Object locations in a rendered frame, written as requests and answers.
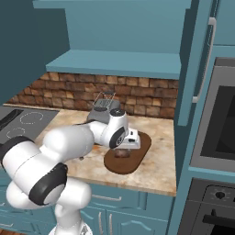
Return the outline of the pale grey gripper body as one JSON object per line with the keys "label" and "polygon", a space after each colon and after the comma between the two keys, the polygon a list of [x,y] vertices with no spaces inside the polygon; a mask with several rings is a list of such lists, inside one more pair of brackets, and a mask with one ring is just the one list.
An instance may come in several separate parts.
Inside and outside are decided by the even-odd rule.
{"label": "pale grey gripper body", "polygon": [[127,150],[138,150],[140,148],[140,143],[137,141],[134,142],[122,142],[119,146],[119,149]]}

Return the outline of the brown oval cutting board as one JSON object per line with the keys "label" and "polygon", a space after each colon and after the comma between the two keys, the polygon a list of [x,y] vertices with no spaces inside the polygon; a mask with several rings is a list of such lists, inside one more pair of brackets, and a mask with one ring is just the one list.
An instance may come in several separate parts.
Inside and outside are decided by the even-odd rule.
{"label": "brown oval cutting board", "polygon": [[129,174],[137,170],[144,156],[151,146],[151,138],[148,134],[139,132],[140,148],[129,149],[127,155],[116,156],[114,150],[105,154],[104,165],[112,173]]}

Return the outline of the teal tall cabinet housing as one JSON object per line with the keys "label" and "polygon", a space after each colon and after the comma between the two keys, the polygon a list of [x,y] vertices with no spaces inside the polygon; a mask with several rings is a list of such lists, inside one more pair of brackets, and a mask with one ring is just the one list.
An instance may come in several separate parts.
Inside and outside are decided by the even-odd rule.
{"label": "teal tall cabinet housing", "polygon": [[[234,172],[190,165],[215,60],[216,58],[235,58],[235,0],[213,0],[209,18],[211,17],[217,20],[217,30],[201,96],[197,103],[192,102],[187,125],[178,126],[174,123],[176,197],[167,235],[190,235],[193,216],[188,215],[191,208],[188,196],[194,179],[235,184]],[[194,95],[198,94],[203,79],[211,29],[211,26],[207,27]]]}

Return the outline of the teal base cabinet door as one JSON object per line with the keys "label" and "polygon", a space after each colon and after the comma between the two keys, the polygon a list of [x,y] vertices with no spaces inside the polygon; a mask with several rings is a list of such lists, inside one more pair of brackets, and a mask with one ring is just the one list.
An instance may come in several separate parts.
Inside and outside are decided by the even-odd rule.
{"label": "teal base cabinet door", "polygon": [[167,220],[145,218],[111,210],[106,213],[108,233],[110,213],[112,213],[113,235],[166,235]]}
{"label": "teal base cabinet door", "polygon": [[100,235],[98,226],[98,213],[102,212],[102,227],[103,235],[107,235],[106,229],[106,211],[102,208],[86,207],[81,210],[82,218],[84,222],[90,227],[93,235]]}

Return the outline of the dark teal cabinet door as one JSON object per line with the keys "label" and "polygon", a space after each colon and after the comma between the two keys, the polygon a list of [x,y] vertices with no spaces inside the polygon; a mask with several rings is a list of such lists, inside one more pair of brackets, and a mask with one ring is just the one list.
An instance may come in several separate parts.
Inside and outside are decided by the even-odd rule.
{"label": "dark teal cabinet door", "polygon": [[0,105],[68,49],[64,10],[37,9],[32,0],[0,0]]}

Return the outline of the teal drawer front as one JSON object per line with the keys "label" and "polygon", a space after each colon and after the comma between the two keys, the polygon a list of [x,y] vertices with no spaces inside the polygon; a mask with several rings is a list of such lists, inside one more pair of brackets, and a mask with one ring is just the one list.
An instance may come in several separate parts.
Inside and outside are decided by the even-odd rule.
{"label": "teal drawer front", "polygon": [[91,188],[92,195],[110,196],[115,198],[122,196],[122,200],[116,202],[92,197],[90,206],[104,207],[109,209],[146,209],[146,193],[129,189],[122,189],[118,187],[95,184],[91,184]]}
{"label": "teal drawer front", "polygon": [[26,235],[49,235],[55,227],[54,223],[38,221],[32,218],[22,218],[20,216],[15,217],[7,213],[0,213],[0,223],[14,223],[12,228],[0,227],[0,229],[8,229]]}

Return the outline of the grey microwave oven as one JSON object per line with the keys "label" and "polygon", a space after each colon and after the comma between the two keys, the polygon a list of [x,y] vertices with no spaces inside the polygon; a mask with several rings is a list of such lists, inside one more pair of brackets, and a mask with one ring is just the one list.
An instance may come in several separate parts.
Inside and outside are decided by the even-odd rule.
{"label": "grey microwave oven", "polygon": [[216,58],[190,165],[235,173],[235,58]]}

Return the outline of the black hob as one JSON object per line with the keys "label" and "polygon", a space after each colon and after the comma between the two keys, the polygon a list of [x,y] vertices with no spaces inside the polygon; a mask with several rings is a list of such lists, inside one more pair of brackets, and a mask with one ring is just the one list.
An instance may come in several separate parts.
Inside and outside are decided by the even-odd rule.
{"label": "black hob", "polygon": [[34,140],[57,114],[55,110],[0,106],[0,143],[15,136]]}

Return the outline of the black oven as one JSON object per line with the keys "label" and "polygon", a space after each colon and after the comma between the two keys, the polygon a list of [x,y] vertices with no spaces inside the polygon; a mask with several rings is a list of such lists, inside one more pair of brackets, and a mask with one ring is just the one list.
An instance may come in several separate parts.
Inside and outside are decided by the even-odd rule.
{"label": "black oven", "polygon": [[194,179],[188,202],[190,235],[235,235],[235,184]]}

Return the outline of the teal open wall cabinet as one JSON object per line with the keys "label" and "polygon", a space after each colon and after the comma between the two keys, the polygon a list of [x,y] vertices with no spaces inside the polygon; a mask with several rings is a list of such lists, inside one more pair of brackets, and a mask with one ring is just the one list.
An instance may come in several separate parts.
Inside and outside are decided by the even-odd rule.
{"label": "teal open wall cabinet", "polygon": [[65,11],[69,49],[49,72],[178,79],[191,0],[35,0]]}

